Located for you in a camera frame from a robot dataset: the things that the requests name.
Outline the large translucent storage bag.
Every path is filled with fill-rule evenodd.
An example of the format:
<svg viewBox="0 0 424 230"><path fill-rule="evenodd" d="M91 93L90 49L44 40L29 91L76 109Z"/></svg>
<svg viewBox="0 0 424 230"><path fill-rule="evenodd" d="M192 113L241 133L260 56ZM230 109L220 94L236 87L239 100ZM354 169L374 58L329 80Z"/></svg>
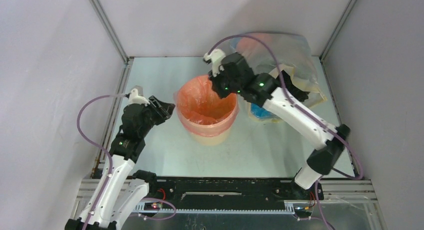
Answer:
<svg viewBox="0 0 424 230"><path fill-rule="evenodd" d="M231 39L229 47L245 57L255 74L268 73L276 79L282 74L287 90L306 107L327 100L304 36L251 33L250 38Z"/></svg>

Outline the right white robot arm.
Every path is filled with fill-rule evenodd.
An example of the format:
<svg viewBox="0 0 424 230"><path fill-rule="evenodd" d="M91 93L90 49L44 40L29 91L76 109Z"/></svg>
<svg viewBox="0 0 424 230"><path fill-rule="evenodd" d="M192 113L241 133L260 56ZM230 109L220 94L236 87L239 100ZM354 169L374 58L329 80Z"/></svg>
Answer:
<svg viewBox="0 0 424 230"><path fill-rule="evenodd" d="M328 175L342 152L350 129L327 123L297 100L278 80L268 73L255 74L246 59L239 53L226 55L215 49L205 53L203 60L211 64L208 79L220 98L231 93L256 104L281 118L299 132L314 147L305 165L291 184L295 198L303 199L311 192L311 186Z"/></svg>

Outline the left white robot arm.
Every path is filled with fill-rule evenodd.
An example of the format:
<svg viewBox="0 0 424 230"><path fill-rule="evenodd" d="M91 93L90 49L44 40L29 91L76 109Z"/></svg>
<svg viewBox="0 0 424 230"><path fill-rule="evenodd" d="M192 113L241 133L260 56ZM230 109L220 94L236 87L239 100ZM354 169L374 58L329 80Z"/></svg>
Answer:
<svg viewBox="0 0 424 230"><path fill-rule="evenodd" d="M158 192L156 175L138 170L129 189L120 194L146 145L145 137L154 126L170 119L176 106L155 96L126 97L128 104L123 109L118 133L106 151L108 161L99 184L85 209L77 219L69 219L65 229L121 229L135 206L144 197L152 198Z"/></svg>

